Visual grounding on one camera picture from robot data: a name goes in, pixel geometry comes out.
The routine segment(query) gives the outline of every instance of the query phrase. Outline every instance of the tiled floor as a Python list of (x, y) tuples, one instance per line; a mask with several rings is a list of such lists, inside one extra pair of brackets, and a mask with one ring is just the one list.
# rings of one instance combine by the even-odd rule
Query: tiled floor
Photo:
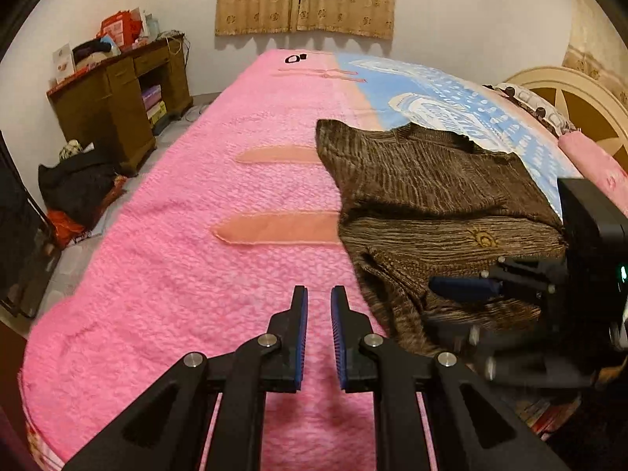
[[(191, 108), (183, 119), (172, 122), (157, 137), (157, 149), (147, 158), (146, 162), (139, 170), (137, 177), (128, 180), (125, 185), (126, 192), (111, 206), (111, 214), (108, 219), (108, 226), (115, 221), (118, 211), (133, 196), (143, 178), (151, 171), (159, 158), (178, 138), (187, 131), (191, 122), (194, 121), (200, 112), (199, 106)], [(42, 305), (35, 321), (40, 319), (46, 311), (67, 296), (71, 296), (83, 278), (87, 265), (92, 258), (94, 251), (100, 245), (102, 236), (86, 239), (78, 244), (67, 247), (61, 254), (57, 268), (52, 274), (46, 293), (44, 294)], [(12, 327), (15, 331), (27, 337), (31, 322), (24, 317), (14, 318), (2, 308), (0, 308), (0, 321)]]

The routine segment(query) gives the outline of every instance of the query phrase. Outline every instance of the wooden headboard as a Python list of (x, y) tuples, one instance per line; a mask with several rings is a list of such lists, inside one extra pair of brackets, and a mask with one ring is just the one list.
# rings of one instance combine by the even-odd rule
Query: wooden headboard
[(628, 171), (628, 110), (607, 88), (566, 67), (528, 69), (506, 83), (526, 87), (553, 104)]

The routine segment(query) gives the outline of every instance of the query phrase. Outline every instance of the purple box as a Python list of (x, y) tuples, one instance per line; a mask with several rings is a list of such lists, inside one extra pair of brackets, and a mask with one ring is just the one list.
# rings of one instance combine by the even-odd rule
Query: purple box
[(161, 101), (161, 85), (156, 84), (150, 87), (148, 90), (142, 92), (142, 99), (144, 100), (144, 108), (148, 111)]

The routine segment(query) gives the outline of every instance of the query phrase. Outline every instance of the silver screw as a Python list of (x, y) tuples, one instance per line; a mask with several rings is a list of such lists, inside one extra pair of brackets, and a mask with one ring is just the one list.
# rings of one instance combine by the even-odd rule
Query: silver screw
[(364, 337), (364, 342), (369, 347), (379, 347), (384, 343), (384, 338), (379, 336), (377, 333), (370, 333)]
[(497, 363), (495, 363), (495, 358), (488, 358), (486, 360), (486, 368), (484, 369), (484, 377), (487, 380), (495, 379), (495, 370), (497, 369)]
[(480, 327), (473, 326), (471, 330), (469, 331), (469, 343), (475, 347), (479, 341), (480, 341)]
[(257, 342), (262, 347), (272, 347), (277, 343), (277, 337), (272, 333), (265, 333), (257, 339)]
[(190, 352), (183, 356), (183, 363), (190, 368), (196, 368), (203, 362), (203, 355), (200, 352)]
[(451, 352), (441, 352), (438, 357), (438, 362), (444, 367), (453, 367), (456, 364), (456, 357)]

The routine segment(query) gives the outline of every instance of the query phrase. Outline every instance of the knit sweater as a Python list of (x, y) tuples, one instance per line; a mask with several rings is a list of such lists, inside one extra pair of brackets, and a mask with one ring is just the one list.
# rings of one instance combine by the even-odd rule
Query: knit sweater
[(499, 256), (561, 257), (561, 221), (514, 153), (407, 124), (364, 131), (316, 125), (316, 147), (341, 196), (338, 234), (363, 297), (388, 335), (432, 355), (429, 321), (521, 328), (538, 308), (513, 299), (462, 307), (431, 276), (475, 276)]

